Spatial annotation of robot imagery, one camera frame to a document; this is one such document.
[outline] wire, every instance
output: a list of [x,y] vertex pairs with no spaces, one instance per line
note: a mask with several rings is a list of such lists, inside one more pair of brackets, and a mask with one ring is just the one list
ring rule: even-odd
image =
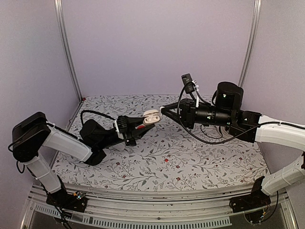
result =
[[201,96],[200,96],[200,94],[199,94],[199,92],[196,90],[196,93],[197,93],[197,96],[199,97],[199,99],[202,101],[202,102],[204,102],[205,104],[207,104],[207,105],[211,105],[209,102],[207,102],[207,101],[205,101]]
[[55,128],[55,129],[57,129],[57,130],[59,130],[59,131],[65,133],[65,134],[67,134],[67,135],[69,135],[69,136],[71,136],[71,137],[73,137],[73,138],[75,138],[75,139],[77,139],[78,141],[80,141],[80,142],[83,143],[83,140],[82,140],[82,139],[79,139],[77,136],[75,136],[75,135],[73,135],[73,134],[71,134],[71,133],[69,133],[69,132],[67,132],[67,131],[65,131],[65,130],[63,130],[63,129],[61,129],[60,127],[57,127],[57,126],[51,124],[51,123],[46,123],[46,122],[44,122],[44,123],[37,123],[37,124],[35,124],[34,126],[32,126],[30,129],[28,129],[23,135],[21,135],[21,136],[20,136],[19,138],[17,138],[15,141],[13,141],[11,144],[9,144],[8,150],[9,150],[10,152],[13,153],[13,150],[11,149],[11,147],[14,147],[14,145],[17,144],[18,142],[20,142],[20,140],[21,140],[25,135],[27,135],[30,131],[32,131],[34,128],[36,128],[36,127],[39,126],[39,125],[49,125],[49,126],[51,126],[51,127]]
[[[41,184],[42,187],[43,187],[43,190],[45,191],[46,195],[48,196],[49,195],[49,192],[47,191],[47,189],[45,188],[45,186],[43,184]],[[65,217],[69,217],[69,215],[64,211],[62,210],[62,208],[59,208],[55,205],[54,201],[52,200],[52,197],[50,197],[50,201],[52,202],[53,206],[56,208],[56,210],[59,212],[59,215],[61,217],[61,220],[62,220],[62,224],[63,226],[66,228],[66,229],[72,229],[72,227],[70,226],[70,224],[68,223],[68,221],[66,220]]]
[[207,136],[207,137],[209,137],[209,138],[212,138],[212,139],[221,139],[221,138],[224,136],[220,129],[219,129],[219,132],[220,132],[220,134],[221,134],[220,137],[212,137],[212,136],[209,136],[209,135],[207,135],[207,134],[203,131],[202,127],[203,127],[203,124],[201,124],[201,126],[200,126],[201,132],[202,132],[205,136]]
[[214,106],[215,106],[214,99],[215,99],[215,97],[216,97],[216,93],[217,93],[217,91],[215,91],[214,94],[213,94],[213,96],[212,96],[212,104],[213,104]]
[[12,146],[14,146],[16,143],[18,143],[25,135],[27,135],[31,130],[33,130],[34,128],[36,128],[37,126],[39,126],[39,125],[41,125],[41,124],[47,124],[46,122],[44,122],[44,123],[37,123],[37,124],[35,124],[34,126],[32,126],[30,129],[28,129],[23,135],[21,135],[19,138],[17,138],[15,141],[13,141],[11,144],[9,144],[9,146],[8,146],[8,150],[10,151],[10,152],[12,152],[13,153],[13,150],[11,150],[10,148],[12,147]]
[[100,112],[98,112],[98,111],[91,111],[91,110],[83,110],[82,112],[81,112],[81,125],[84,125],[84,120],[83,120],[83,114],[84,113],[92,113],[92,114],[96,114],[96,115],[100,115],[100,116],[103,116],[103,117],[105,117],[105,118],[109,118],[109,119],[111,119],[111,120],[115,120],[114,118],[112,118],[111,116],[109,116],[109,115],[106,115],[106,114],[103,114],[103,113],[100,113]]
[[278,206],[278,191],[276,192],[276,204],[275,204],[275,207],[274,207],[272,213],[268,216],[268,218],[263,218],[260,222],[252,223],[252,224],[260,224],[260,223],[266,222],[268,219],[270,219],[274,215],[277,206]]
[[193,95],[193,93],[190,93],[190,96],[191,96],[191,98],[192,98],[194,101],[196,101],[196,98],[195,98],[195,96]]
[[252,131],[252,130],[254,130],[254,129],[260,127],[260,126],[267,125],[267,124],[288,125],[288,126],[292,126],[292,127],[298,128],[298,129],[305,130],[305,127],[298,126],[298,125],[294,125],[294,124],[291,124],[291,123],[280,123],[280,122],[277,122],[277,121],[272,121],[272,122],[260,123],[260,124],[258,124],[258,125],[256,125],[256,126],[250,128],[250,129],[248,129],[248,130],[243,131],[242,133],[240,133],[240,134],[238,134],[238,135],[236,135],[236,136],[234,136],[234,137],[231,137],[231,138],[226,139],[226,140],[221,141],[221,142],[208,142],[208,141],[205,141],[205,140],[203,140],[203,139],[197,137],[196,135],[194,135],[191,131],[189,131],[189,130],[183,125],[183,123],[182,123],[182,121],[181,121],[181,117],[180,117],[180,103],[181,103],[181,98],[182,98],[182,95],[183,95],[183,93],[184,93],[184,91],[185,91],[185,89],[186,89],[186,87],[188,86],[189,83],[193,83],[193,82],[188,82],[188,83],[183,87],[183,89],[181,90],[181,93],[180,93],[180,95],[179,95],[179,100],[178,100],[178,105],[177,105],[177,119],[178,119],[180,125],[182,126],[182,128],[183,128],[187,133],[189,133],[192,137],[196,138],[196,139],[197,139],[198,141],[200,141],[200,142],[203,142],[203,143],[206,143],[206,144],[210,144],[210,145],[219,145],[219,144],[223,144],[223,143],[232,141],[233,139],[236,139],[236,138],[238,138],[238,137],[244,135],[245,133],[247,133],[247,132],[249,132],[249,131]]
[[23,164],[23,169],[22,169],[22,171],[21,171],[20,168],[19,168],[19,166],[18,166],[18,163],[19,163],[19,161],[16,161],[16,167],[17,167],[18,171],[22,174],[22,173],[24,173],[25,165]]

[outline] patterned fabric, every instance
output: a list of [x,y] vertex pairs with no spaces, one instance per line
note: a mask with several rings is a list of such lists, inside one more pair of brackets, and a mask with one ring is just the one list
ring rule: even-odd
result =
[[[159,109],[178,100],[176,95],[90,96],[81,110],[95,110],[114,118],[119,115],[139,117],[144,111]],[[103,127],[112,121],[95,114],[84,114]],[[70,132],[79,136],[80,112]],[[204,127],[207,135],[218,137],[215,126]],[[207,141],[195,125],[192,132]],[[97,166],[88,166],[59,153],[53,170],[63,182],[90,187],[138,191],[195,190],[253,183],[268,173],[257,144],[233,140],[221,145],[207,145],[189,136],[177,123],[163,116],[137,146],[119,144],[104,150],[107,157]]]

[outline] table surface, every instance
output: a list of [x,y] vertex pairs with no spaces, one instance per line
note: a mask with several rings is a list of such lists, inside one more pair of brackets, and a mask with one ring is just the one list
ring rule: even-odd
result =
[[[174,103],[177,95],[89,96],[77,114],[70,132],[79,136],[80,112],[99,111],[114,118],[119,115],[139,117],[144,111]],[[112,121],[95,114],[84,114],[103,127]],[[195,125],[192,132],[209,139]],[[214,126],[204,127],[207,135],[218,137]],[[177,123],[163,116],[137,146],[119,144],[104,150],[107,157],[97,166],[58,153],[52,169],[63,182],[76,185],[137,191],[202,190],[253,183],[269,173],[256,143],[233,140],[221,145],[207,145],[193,139]]]

